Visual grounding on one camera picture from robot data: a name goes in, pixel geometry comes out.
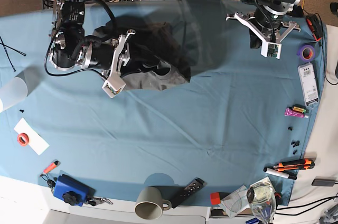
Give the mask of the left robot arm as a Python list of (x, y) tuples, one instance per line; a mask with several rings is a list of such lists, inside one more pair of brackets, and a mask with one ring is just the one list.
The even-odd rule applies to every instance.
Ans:
[(301, 28), (294, 21), (286, 22), (284, 17), (293, 11), (301, 0), (240, 0), (254, 5), (254, 12), (228, 14), (226, 20), (237, 20), (249, 29), (250, 47), (261, 49), (263, 57), (280, 58), (281, 42), (292, 31)]

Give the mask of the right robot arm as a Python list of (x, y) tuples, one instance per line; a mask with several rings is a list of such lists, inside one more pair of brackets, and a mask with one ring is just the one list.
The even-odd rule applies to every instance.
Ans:
[[(101, 5), (110, 21), (86, 35), (83, 28), (87, 1)], [(45, 61), (64, 76), (93, 71), (104, 80), (103, 89), (122, 89), (131, 74), (167, 77), (175, 71), (174, 45), (166, 23), (122, 25), (103, 0), (55, 0), (54, 27)]]

